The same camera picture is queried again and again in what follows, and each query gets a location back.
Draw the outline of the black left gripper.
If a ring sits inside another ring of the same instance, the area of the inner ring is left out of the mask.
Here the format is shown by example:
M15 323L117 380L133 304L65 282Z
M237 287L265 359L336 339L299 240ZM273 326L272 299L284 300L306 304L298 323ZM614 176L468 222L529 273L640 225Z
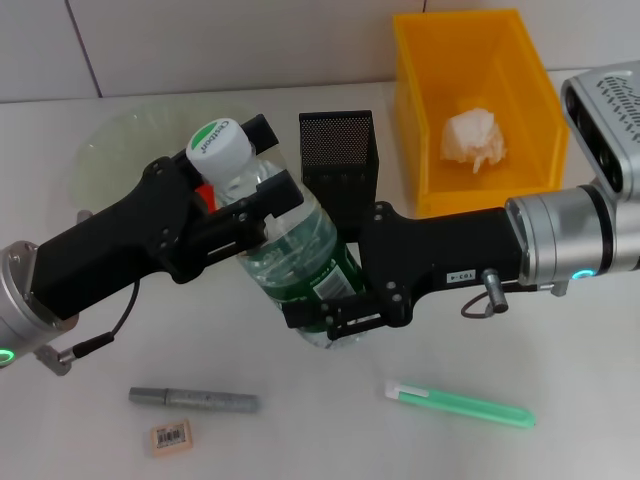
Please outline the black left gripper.
M196 194L203 184L185 157L151 162L124 198L38 247L30 292L67 320L151 273L178 275L179 239L207 214ZM260 246L267 239L265 219L302 203L287 171L267 179L252 195L218 211L224 241L207 257L229 258Z

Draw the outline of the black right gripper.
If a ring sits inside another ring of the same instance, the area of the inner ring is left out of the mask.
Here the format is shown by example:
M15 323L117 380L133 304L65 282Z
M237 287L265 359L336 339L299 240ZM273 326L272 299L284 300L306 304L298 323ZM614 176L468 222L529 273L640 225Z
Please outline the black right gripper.
M296 300L282 305L287 326L338 340L400 328L414 305L438 291L480 285L487 269L503 282L520 274L522 247L502 207L414 220L379 202L364 215L362 270L376 297Z

